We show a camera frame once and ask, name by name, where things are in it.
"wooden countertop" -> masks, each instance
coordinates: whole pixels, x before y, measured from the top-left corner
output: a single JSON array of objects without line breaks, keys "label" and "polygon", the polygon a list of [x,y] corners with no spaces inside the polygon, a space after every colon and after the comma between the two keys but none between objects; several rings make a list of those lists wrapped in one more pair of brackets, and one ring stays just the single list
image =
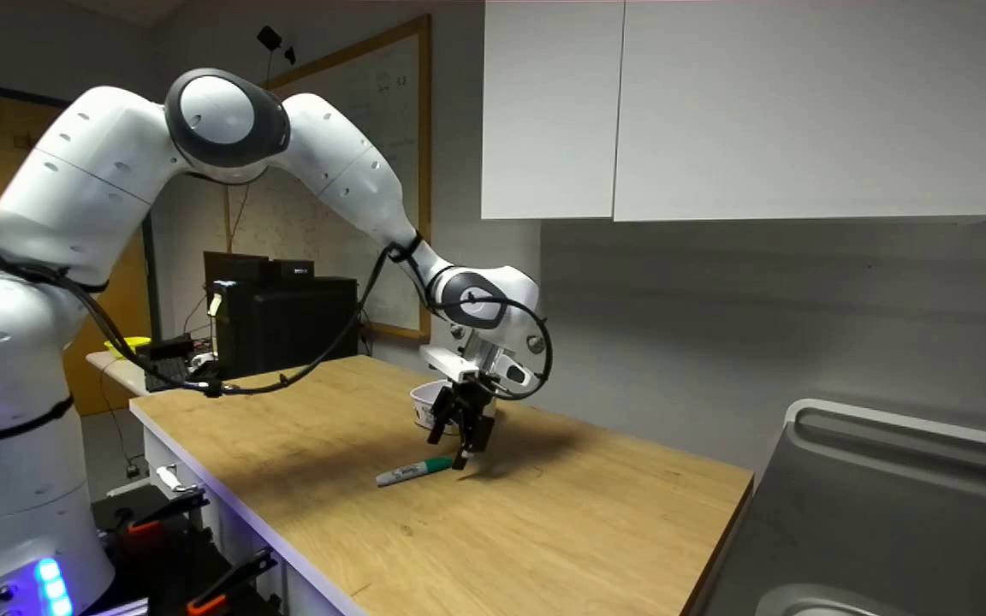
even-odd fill
[{"label": "wooden countertop", "polygon": [[433,455],[407,399],[423,380],[356,355],[266,398],[129,407],[344,609],[685,609],[750,474],[500,404],[478,468],[377,488],[377,474]]}]

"sink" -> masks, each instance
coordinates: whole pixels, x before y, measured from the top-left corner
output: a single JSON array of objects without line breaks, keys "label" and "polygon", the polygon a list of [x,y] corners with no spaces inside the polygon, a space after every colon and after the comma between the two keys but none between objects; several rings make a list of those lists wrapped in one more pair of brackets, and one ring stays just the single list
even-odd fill
[{"label": "sink", "polygon": [[756,616],[907,616],[871,596],[831,585],[777,585],[761,596]]}]

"cabinet door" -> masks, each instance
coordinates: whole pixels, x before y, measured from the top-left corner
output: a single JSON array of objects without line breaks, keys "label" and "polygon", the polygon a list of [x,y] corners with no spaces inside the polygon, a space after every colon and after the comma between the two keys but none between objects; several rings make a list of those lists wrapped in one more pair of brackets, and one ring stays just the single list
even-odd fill
[{"label": "cabinet door", "polygon": [[624,0],[485,0],[485,219],[609,219],[621,37]]},{"label": "cabinet door", "polygon": [[625,0],[617,219],[986,217],[986,4]]}]

